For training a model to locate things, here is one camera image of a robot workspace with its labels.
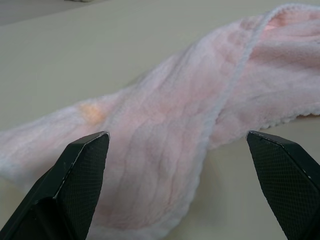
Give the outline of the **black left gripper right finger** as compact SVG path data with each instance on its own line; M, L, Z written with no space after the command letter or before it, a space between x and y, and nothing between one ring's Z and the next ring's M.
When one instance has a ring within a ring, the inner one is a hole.
M251 130L246 141L287 240L320 240L320 164L298 143L276 135Z

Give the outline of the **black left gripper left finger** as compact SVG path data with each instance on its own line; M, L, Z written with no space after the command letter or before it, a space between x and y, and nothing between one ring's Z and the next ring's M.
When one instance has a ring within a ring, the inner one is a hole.
M109 143L101 131L68 144L0 230L0 240L86 240Z

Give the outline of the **pink fleece towel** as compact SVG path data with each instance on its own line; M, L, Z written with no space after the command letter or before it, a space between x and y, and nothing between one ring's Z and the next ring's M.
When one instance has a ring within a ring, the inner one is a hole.
M0 132L0 176L28 191L67 144L110 133L87 240L160 240L187 214L207 151L320 115L320 6L211 32L135 84Z

